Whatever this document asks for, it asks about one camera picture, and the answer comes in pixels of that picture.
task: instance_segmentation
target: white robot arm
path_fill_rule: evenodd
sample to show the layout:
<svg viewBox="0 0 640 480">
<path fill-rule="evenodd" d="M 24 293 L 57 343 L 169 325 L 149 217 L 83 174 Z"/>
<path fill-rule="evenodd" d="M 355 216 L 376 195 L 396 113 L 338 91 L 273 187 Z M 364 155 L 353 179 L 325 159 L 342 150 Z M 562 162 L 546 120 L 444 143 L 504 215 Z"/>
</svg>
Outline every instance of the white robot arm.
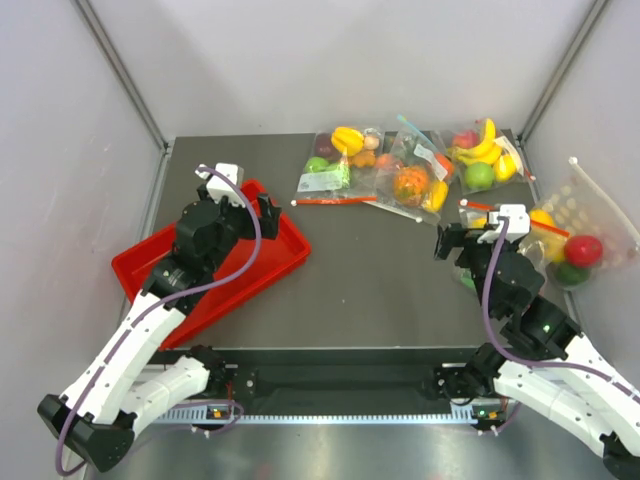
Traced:
<svg viewBox="0 0 640 480">
<path fill-rule="evenodd" d="M 512 398 L 557 423 L 616 478 L 640 478 L 640 394 L 571 318 L 538 294 L 545 279 L 519 252 L 529 224 L 522 205 L 500 205 L 483 228 L 452 224 L 439 231 L 436 257 L 462 247 L 456 265 L 471 271 L 491 339 L 465 366 L 462 381 L 480 396 Z M 490 318 L 508 319 L 501 333 L 511 351 L 499 344 Z"/>
<path fill-rule="evenodd" d="M 194 347 L 152 380 L 134 381 L 164 339 L 195 308 L 204 293 L 246 271 L 261 238 L 278 234 L 280 208 L 258 196 L 259 218 L 237 188 L 242 170 L 218 164 L 196 171 L 206 183 L 199 201 L 183 210 L 171 252 L 153 268 L 116 333 L 89 368 L 62 395 L 47 395 L 38 413 L 58 438 L 56 468 L 64 446 L 104 472 L 115 466 L 151 422 L 196 394 L 226 397 L 224 362 L 205 347 Z M 254 253 L 240 270 L 212 282 L 239 239 L 256 239 Z"/>
</svg>

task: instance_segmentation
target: black table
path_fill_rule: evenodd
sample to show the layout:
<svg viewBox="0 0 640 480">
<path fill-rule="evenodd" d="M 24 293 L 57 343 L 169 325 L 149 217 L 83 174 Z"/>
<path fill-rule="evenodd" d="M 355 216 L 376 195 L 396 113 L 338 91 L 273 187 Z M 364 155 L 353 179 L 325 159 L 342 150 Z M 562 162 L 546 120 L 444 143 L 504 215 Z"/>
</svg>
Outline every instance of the black table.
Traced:
<svg viewBox="0 0 640 480">
<path fill-rule="evenodd" d="M 473 347 L 486 341 L 475 295 L 453 278 L 453 255 L 435 261 L 435 227 L 358 205 L 292 207 L 313 135 L 181 137 L 154 228 L 196 197 L 201 163 L 237 163 L 258 179 L 312 245 L 307 262 L 189 344 L 216 347 Z M 456 181 L 442 222 L 458 221 Z M 530 186 L 474 194 L 480 203 L 533 205 Z M 562 294 L 545 295 L 563 308 Z"/>
</svg>

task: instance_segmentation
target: yellow fruit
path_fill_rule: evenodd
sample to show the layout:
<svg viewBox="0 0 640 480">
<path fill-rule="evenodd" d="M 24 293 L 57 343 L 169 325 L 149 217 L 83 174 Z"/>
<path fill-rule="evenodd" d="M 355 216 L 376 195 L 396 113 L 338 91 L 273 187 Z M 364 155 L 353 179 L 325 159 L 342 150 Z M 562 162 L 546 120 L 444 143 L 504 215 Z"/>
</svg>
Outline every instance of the yellow fruit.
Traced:
<svg viewBox="0 0 640 480">
<path fill-rule="evenodd" d="M 331 143 L 343 155 L 353 157 L 364 147 L 364 135 L 354 128 L 338 127 L 331 135 Z"/>
<path fill-rule="evenodd" d="M 543 225 L 548 225 L 550 227 L 555 227 L 556 222 L 553 221 L 553 217 L 549 212 L 545 212 L 544 210 L 534 209 L 529 212 L 529 218 L 534 222 L 542 223 Z"/>
<path fill-rule="evenodd" d="M 496 163 L 493 164 L 493 173 L 496 174 L 496 181 L 504 183 L 513 177 L 518 171 L 516 162 L 511 155 L 502 155 Z"/>
<path fill-rule="evenodd" d="M 456 158 L 457 160 L 461 161 L 467 166 L 473 165 L 474 163 L 477 163 L 477 162 L 483 162 L 483 163 L 486 163 L 487 165 L 493 165 L 500 158 L 500 155 L 502 155 L 502 147 L 494 143 L 493 147 L 491 147 L 489 152 L 486 155 L 483 155 L 482 157 L 469 157 L 466 155 L 458 155 Z"/>
<path fill-rule="evenodd" d="M 471 221 L 471 228 L 484 228 L 487 224 L 487 217 L 478 217 Z"/>
<path fill-rule="evenodd" d="M 494 140 L 496 139 L 496 124 L 493 123 L 493 120 L 487 118 L 484 121 L 484 134 L 482 135 L 482 141 L 473 148 L 453 148 L 454 155 L 457 156 L 465 156 L 465 157 L 483 157 L 489 150 L 495 145 Z"/>
<path fill-rule="evenodd" d="M 447 182 L 435 181 L 422 203 L 422 208 L 427 212 L 439 212 L 447 199 L 448 193 L 449 185 L 447 185 Z"/>
</svg>

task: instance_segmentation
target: bag of fruit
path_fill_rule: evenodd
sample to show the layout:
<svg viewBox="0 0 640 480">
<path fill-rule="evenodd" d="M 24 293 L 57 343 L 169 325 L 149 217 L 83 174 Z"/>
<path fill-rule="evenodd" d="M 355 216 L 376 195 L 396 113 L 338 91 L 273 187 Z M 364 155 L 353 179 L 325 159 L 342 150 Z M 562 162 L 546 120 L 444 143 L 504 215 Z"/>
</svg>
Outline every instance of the bag of fruit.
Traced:
<svg viewBox="0 0 640 480">
<path fill-rule="evenodd" d="M 536 204 L 552 225 L 569 238 L 549 264 L 549 276 L 559 287 L 573 290 L 598 272 L 638 261 L 640 233 L 611 198 L 569 159 L 570 178 Z"/>
<path fill-rule="evenodd" d="M 377 127 L 336 127 L 315 136 L 292 205 L 373 201 L 374 166 L 384 132 Z"/>
<path fill-rule="evenodd" d="M 511 140 L 490 118 L 466 130 L 438 131 L 437 135 L 459 169 L 464 195 L 535 179 L 524 168 L 522 157 Z"/>
<path fill-rule="evenodd" d="M 368 202 L 385 210 L 437 224 L 449 193 L 455 168 L 444 155 L 444 145 L 436 145 L 403 116 L 402 126 L 389 153 L 376 164 L 375 187 L 378 199 Z"/>
</svg>

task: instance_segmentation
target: red apple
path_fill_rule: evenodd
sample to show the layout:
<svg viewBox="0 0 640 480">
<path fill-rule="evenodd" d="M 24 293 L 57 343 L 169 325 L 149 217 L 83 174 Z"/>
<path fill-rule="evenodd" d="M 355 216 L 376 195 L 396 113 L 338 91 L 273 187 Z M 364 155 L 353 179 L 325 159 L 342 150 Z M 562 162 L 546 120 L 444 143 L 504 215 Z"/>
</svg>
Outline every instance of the red apple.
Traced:
<svg viewBox="0 0 640 480">
<path fill-rule="evenodd" d="M 326 158 L 329 161 L 336 160 L 336 157 L 339 158 L 339 153 L 331 143 L 331 135 L 328 133 L 318 134 L 314 150 L 316 156 Z"/>
<path fill-rule="evenodd" d="M 460 148 L 473 148 L 480 142 L 478 134 L 475 130 L 467 130 L 466 132 L 458 133 L 453 137 L 452 145 Z"/>
</svg>

